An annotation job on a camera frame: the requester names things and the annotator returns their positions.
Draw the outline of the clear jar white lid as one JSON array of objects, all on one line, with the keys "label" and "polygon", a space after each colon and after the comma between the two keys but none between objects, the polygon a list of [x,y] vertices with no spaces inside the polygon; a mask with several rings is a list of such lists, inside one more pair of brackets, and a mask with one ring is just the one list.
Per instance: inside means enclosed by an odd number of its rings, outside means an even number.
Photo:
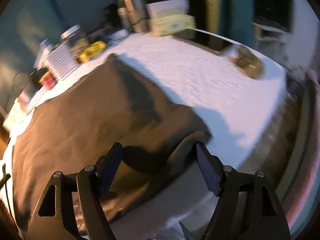
[{"label": "clear jar white lid", "polygon": [[89,40],[80,25],[74,25],[60,35],[61,42],[67,42],[72,56],[77,59],[88,48]]}]

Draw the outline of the green tissue box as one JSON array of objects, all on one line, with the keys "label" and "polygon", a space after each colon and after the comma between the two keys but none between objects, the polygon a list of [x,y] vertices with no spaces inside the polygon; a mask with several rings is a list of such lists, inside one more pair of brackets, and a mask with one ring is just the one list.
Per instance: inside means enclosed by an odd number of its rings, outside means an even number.
[{"label": "green tissue box", "polygon": [[186,14],[153,18],[148,21],[148,24],[155,37],[168,36],[184,29],[196,28],[195,18]]}]

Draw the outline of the dark brown printed garment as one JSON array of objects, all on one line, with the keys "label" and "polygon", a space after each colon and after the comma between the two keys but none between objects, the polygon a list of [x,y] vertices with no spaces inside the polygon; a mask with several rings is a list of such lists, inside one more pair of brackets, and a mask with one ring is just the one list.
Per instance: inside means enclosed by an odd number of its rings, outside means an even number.
[{"label": "dark brown printed garment", "polygon": [[33,112],[12,152],[13,206],[26,236],[32,214],[56,171],[79,172],[123,146],[122,162],[100,198],[114,223],[148,201],[189,164],[189,152],[212,135],[189,107],[111,54],[105,63]]}]

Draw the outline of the red tin yellow lid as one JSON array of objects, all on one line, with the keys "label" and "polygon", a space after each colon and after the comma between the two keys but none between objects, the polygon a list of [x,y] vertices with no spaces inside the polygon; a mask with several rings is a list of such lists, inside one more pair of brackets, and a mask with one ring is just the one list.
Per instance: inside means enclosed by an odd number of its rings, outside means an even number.
[{"label": "red tin yellow lid", "polygon": [[50,71],[46,71],[39,79],[39,84],[51,90],[57,84],[57,80]]}]

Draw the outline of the white tissue pack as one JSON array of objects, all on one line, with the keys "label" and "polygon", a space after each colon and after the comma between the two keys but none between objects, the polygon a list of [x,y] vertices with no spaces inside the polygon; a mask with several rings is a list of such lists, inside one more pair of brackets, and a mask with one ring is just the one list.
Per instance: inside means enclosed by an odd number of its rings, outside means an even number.
[{"label": "white tissue pack", "polygon": [[189,0],[167,0],[146,5],[150,18],[184,15],[189,11]]}]

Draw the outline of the black microwave oven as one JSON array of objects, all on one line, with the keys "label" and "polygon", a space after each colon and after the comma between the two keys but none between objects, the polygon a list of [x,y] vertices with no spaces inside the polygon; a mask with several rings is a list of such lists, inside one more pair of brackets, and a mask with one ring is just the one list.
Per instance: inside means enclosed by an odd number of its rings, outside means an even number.
[{"label": "black microwave oven", "polygon": [[254,23],[291,32],[293,0],[253,0],[253,2]]}]

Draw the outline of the white perforated plastic basket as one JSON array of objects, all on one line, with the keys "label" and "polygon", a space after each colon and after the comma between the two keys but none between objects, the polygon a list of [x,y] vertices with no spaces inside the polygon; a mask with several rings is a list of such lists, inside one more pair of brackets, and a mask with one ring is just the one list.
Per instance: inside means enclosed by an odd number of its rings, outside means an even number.
[{"label": "white perforated plastic basket", "polygon": [[53,77],[60,82],[79,68],[79,64],[70,52],[67,42],[52,50],[44,60],[45,66]]}]

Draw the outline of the yellow snack packet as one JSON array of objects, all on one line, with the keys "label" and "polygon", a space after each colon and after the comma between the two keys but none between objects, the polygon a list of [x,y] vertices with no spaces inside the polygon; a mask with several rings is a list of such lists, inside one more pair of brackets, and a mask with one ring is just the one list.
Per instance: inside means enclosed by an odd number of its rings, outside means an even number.
[{"label": "yellow snack packet", "polygon": [[91,59],[99,55],[106,48],[106,43],[103,41],[97,41],[91,44],[87,49],[80,53],[76,59],[81,63],[89,62]]}]

